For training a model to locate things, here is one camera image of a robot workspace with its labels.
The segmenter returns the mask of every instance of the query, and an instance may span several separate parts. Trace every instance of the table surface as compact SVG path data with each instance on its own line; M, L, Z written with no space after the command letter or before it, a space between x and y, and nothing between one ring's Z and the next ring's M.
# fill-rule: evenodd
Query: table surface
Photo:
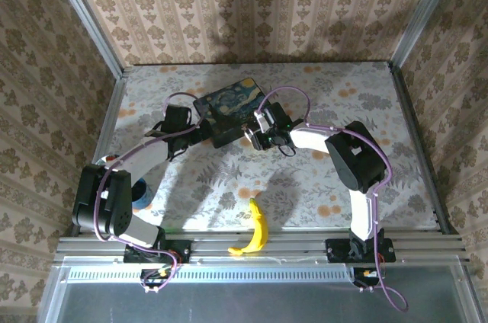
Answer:
M135 67L127 79L111 153L136 145L162 119L162 102L171 93L201 97L249 77L265 93L280 85L305 90L312 101L311 123L344 126L361 121L394 170L379 196L381 225L436 228L385 62ZM271 101L279 101L292 120L306 109L306 101L294 91L279 91ZM172 100L187 106L191 102L182 96ZM349 194L330 157L308 149L286 158L277 149L257 152L246 138L220 149L206 141L155 167L144 179L156 195L151 205L134 212L167 229L250 229L250 197L257 199L270 229L344 228L351 222Z

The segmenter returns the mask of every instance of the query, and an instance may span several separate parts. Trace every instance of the wire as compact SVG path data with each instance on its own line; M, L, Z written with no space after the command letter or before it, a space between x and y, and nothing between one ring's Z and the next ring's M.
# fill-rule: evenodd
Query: wire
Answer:
M354 281L351 281L349 280L349 282L356 286L354 283L359 283L360 285L362 285L365 289L369 289L369 285L367 285L366 283L362 282L360 279L355 279Z
M385 278L387 276L387 262L384 260L381 253L378 253L378 257L380 258L380 262L383 264L383 278Z
M176 254L176 257L178 257L178 262L181 264L181 256L180 254L175 251L175 250L172 250L172 249L168 249L169 252L173 253L173 254Z
M307 123L308 121L308 113L310 112L310 97L308 97L308 94L305 93L302 89L299 89L298 87L294 87L293 85L282 85L281 87L276 87L275 89L271 90L271 92L269 92L267 95L265 95L265 97L263 98L263 100L261 101L261 103L259 104L259 107L258 109L255 111L257 114L260 114L261 113L261 110L262 110L262 107L265 105L265 102L275 93L275 92L278 92L282 89L293 89L294 91L298 91L300 92L301 94L303 94L303 96L305 96L305 98L307 99L307 112L305 112L305 116L303 117L303 121L305 123Z
M173 94L170 94L166 99L165 101L162 103L162 115L164 117L166 117L166 110L168 109L168 105L169 105L169 100L171 100L173 97L175 96L189 96L189 97L192 97L194 98L195 100L198 101L198 97L195 96L194 94L191 94L191 93L187 93L187 92L175 92Z
M334 127L334 126L313 125L313 124L308 123L307 118L308 118L308 114L310 112L310 97L308 96L307 93L305 93L303 90L301 90L301 89L299 89L297 87L290 86L290 85L284 85L284 86L277 87L277 88L273 89L271 92L269 92L265 96L265 98L263 99L263 101L260 103L260 105L259 105L258 110L256 111L256 113L257 114L260 114L261 113L261 109L262 109L264 103L266 102L266 100L268 100L268 98L270 98L272 94L274 94L277 91L280 91L281 89L293 89L295 91L299 91L301 94L303 94L303 96L305 96L305 98L307 99L307 112L305 113L305 116L303 118L303 122L307 125L307 127L311 128L311 129L315 129L315 130L340 131L340 132L343 132L345 134L349 134L351 136L354 136L354 137L362 140L363 142L365 142L367 145L369 145L380 156L381 160L385 164L385 166L387 168L388 175L387 175L387 177L385 179L383 179L379 184L377 184L375 186L375 188L373 189L373 197L371 199L371 205L372 205L372 209L373 209L374 264L375 264L376 269L378 271L378 278L379 278L379 281L380 281L380 286L378 286L378 287L381 287L383 289L384 295L387 297L387 300L390 302L390 304L396 310L398 310L399 312L407 312L409 310L409 304L406 301L405 297L401 293L399 293L398 291L396 291L395 289L393 289L393 288L391 288L389 286L386 286L384 284L383 277L381 276L380 261L379 261L379 257L378 257L378 240L377 240L377 238L378 238L377 237L377 233L378 233L378 201L377 201L377 196L378 196L378 191L381 188L385 187L388 184L388 182L391 181L391 178L393 177L393 169L391 168L390 161L388 161L388 157L383 153L383 151L381 150L381 148L379 146L377 146L376 144L374 144L370 139L366 138L365 136L363 136L363 135L361 135L359 133L356 133L355 131L348 130L348 129L337 128L337 127ZM402 300L402 302L403 302L403 304L405 306L403 308L399 307L392 300L392 298L391 298L390 294L388 293L388 291L391 291L392 293L394 293L397 296L399 296L399 298Z
M290 150L291 150L291 154L290 153L286 153L283 148L284 146L278 146L278 150L281 152L282 155L284 155L285 157L288 157L288 158L291 158L291 157L294 157L296 154L297 154L297 151L293 148L291 148L290 146L287 146Z
M178 258L180 259L180 263L181 263L181 256L176 251L169 250L169 251L160 251L160 252L169 255L172 258L173 261L172 261L171 273L169 274L169 277L166 279L166 281L164 283L162 283L162 284L160 284L160 285L158 285L158 286L155 287L155 289L157 291L159 291L160 289L162 289L163 287L165 287L169 283L169 281L175 276L176 267L178 265L178 262L176 261L176 258L175 258L175 254L178 255ZM153 270L149 270L148 274L144 277L143 282L141 283L141 285L143 286L143 288L146 288L147 287L146 281L148 279L150 279L151 277L154 277L154 276L161 277L161 275L159 274L159 270L160 269L158 269L158 268L153 269Z
M376 269L378 271L378 279L380 281L380 286L384 291L384 295L387 297L388 302L399 312L408 312L409 310L409 304L406 301L405 297L398 292L397 290L386 286L383 281L383 277L381 276L381 269L380 269L380 259L378 257L378 191L385 187L388 182L391 181L391 178L393 177L393 169L391 168L390 161L388 160L388 157L383 153L381 148L374 144L370 139L367 137L356 133L355 131L348 130L348 129L340 129L338 128L338 131L341 131L345 134L349 134L351 136L354 136L355 138L358 138L365 142L367 145L369 145L381 158L381 160L384 162L385 166L387 167L387 172L388 175L386 178L384 178L379 184L377 184L374 189L373 189L373 197L372 197L372 209L373 209L373 245L374 245L374 265L376 266ZM403 304L405 305L403 308L399 307L391 298L390 294L388 291L391 291L392 293L395 293L397 296L400 297L402 300Z
M164 113L165 113L165 110L166 110L166 108L168 106L169 99L172 98L172 97L174 97L174 96L176 96L177 94L184 94L184 95L193 97L195 100L198 101L197 96L194 96L193 94L190 94L190 93L177 92L177 93L171 94L170 96L168 96L168 98L166 98L166 100L165 100L165 102L163 104L163 112ZM195 125L193 125L192 127L188 128L186 130L179 131L177 133L166 134L164 136L160 136L158 138L151 139L150 141L145 142L143 144L139 144L136 148L130 150L128 153L126 153L126 154L122 155L121 157L119 157L106 170L106 172L104 173L103 177L100 180L100 184L98 185L97 195L95 197L95 206L94 206L94 211L93 211L93 229L95 231L95 235L97 236L97 238L99 240L101 240L101 241L116 240L116 241L119 241L119 242L124 243L126 245L129 245L129 246L131 246L131 247L133 247L135 249L138 249L140 251L143 251L143 252L157 253L157 254L165 254L165 255L168 255L169 257L172 258L173 264L172 264L171 274L169 275L169 278L163 284L161 284L160 286L157 287L157 290L158 291L160 289L162 289L164 286L166 286L169 283L169 281L175 276L175 274L176 274L176 267L178 266L178 262L176 261L176 257L171 252L164 251L164 250L159 250L159 249L155 249L155 248L147 248L147 247L143 247L143 246L140 246L140 245L135 245L134 243L129 242L129 241L126 241L126 240L124 240L122 238L119 238L117 236L104 237L101 234L100 225L98 224L98 214L100 213L101 194L104 191L104 187L105 187L105 184L107 182L108 176L110 175L110 173L118 165L122 164L124 161L126 161L127 159L129 159L130 157L132 157L134 154L136 154L139 150L144 149L147 146L150 146L150 145L152 145L152 144L154 144L156 142L161 142L161 141L163 141L165 139L169 139L169 138L172 138L172 137L175 137L175 136L180 136L180 135L184 135L184 134L190 133L191 131L197 129L201 125L201 123L202 123L203 120L204 120L204 118L203 117L200 117L200 119L197 121L197 123Z

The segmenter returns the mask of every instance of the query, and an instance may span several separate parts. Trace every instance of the metal ventilation grille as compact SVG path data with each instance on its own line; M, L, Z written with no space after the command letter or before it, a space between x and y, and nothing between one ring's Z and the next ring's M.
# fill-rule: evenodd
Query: metal ventilation grille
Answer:
M106 267L73 267L69 283L135 283L139 270L109 271ZM256 267L183 267L173 283L341 283L350 281L352 272L344 267L256 268Z

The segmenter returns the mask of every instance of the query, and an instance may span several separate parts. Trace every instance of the aluminum frame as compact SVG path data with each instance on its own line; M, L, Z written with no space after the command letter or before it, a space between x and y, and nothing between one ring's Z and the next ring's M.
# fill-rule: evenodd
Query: aluminum frame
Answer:
M429 192L429 196L434 206L439 228L445 234L457 234L456 230L449 222L448 210L444 203L441 202L438 195L438 188L432 176L435 174L434 167L430 161L430 158L425 153L425 146L423 145L422 138L420 136L419 121L415 115L409 92L406 88L405 81L403 80L402 71L400 67L395 65L393 62L389 62L388 66L390 67L390 72L393 76L393 84L395 86L398 101L400 102L400 108L403 112L403 118L406 122L406 128L410 134L410 138L413 141L413 147L416 150L417 158L419 159L420 173L425 182L425 188L427 189L427 192Z
M93 14L86 0L69 0L75 9L76 13L82 20L88 34L95 43L96 47L100 51L100 54L104 58L108 68L111 70L118 81L123 73L123 66L120 63L117 55L115 54L112 46L110 45L107 37L105 36L103 30L100 28L97 18Z
M468 322L484 322L466 265L469 256L459 235L387 229L396 250L395 267L449 266L457 281ZM190 263L179 269L174 283L348 282L352 267L372 264L329 264L327 238L348 238L348 230L271 233L265 248L248 256L230 256L227 248L245 244L250 232L184 232L168 239L193 241ZM40 321L55 322L69 283L137 283L142 268L157 264L124 264L125 246L92 235L61 238L40 306Z
M403 32L398 45L396 46L395 52L391 56L391 61L394 65L401 68L404 64L406 58L412 51L416 41L419 39L425 25L429 21L435 8L438 6L440 0L420 0L413 12L412 18Z
M104 123L101 126L100 137L98 138L95 153L93 153L93 162L107 154L110 147L110 141L114 135L115 123L117 122L117 115L119 113L120 104L124 99L124 90L127 83L128 72L125 71L120 80L115 82L114 90L110 103L108 104L107 113L105 114Z

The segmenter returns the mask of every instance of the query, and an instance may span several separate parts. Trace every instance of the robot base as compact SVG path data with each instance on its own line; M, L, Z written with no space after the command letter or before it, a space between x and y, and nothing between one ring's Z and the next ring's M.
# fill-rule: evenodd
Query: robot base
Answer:
M154 243L155 249L173 252L178 264L190 262L191 241L184 239L166 239L165 230L159 228L159 233ZM125 247L125 264L172 264L173 260L166 254L146 253L129 245Z
M384 230L380 229L377 235L378 253L385 262L395 262L395 250L391 239L384 237ZM326 239L327 259L331 264L374 263L374 239L362 241L353 232L349 231L349 239Z

